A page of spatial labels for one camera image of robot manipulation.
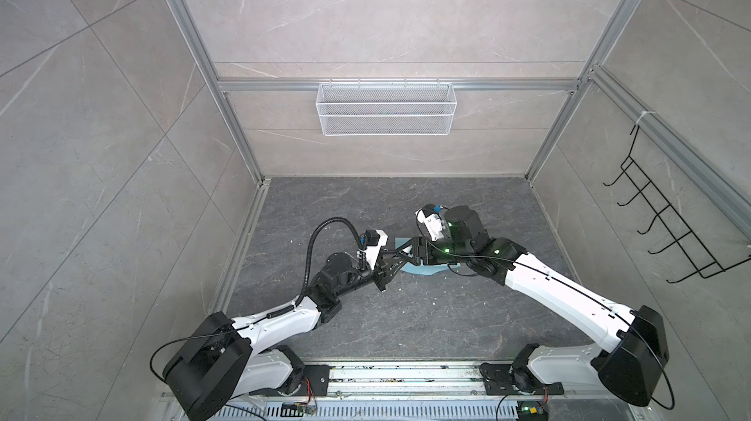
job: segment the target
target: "black corrugated hose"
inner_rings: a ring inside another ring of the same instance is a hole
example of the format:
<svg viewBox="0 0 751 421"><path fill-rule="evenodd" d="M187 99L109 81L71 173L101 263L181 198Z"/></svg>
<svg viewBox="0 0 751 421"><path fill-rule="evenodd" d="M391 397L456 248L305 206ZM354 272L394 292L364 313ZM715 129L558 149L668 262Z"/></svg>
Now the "black corrugated hose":
<svg viewBox="0 0 751 421"><path fill-rule="evenodd" d="M365 261L365 244L360 239L360 234L358 234L357 230L352 225L352 222L350 222L347 219L335 217L335 218L329 218L327 220L324 220L321 222L314 230L313 233L310 234L310 240L308 240L308 252L305 255L305 277L303 278L303 289L300 291L300 295L297 296L297 300L295 300L294 305L288 305L287 307L280 308L277 311L270 312L266 316L266 318L274 318L278 317L279 315L286 314L287 312L292 311L297 305L300 305L301 302L303 302L303 299L305 298L305 293L308 292L308 281L310 280L310 263L313 260L313 246L315 244L315 238L318 237L318 234L328 225L332 224L333 222L341 222L345 226L347 226L352 232L352 236L354 237L355 242L358 244L358 250L361 251L360 253L360 269L365 269L367 267L367 262Z"/></svg>

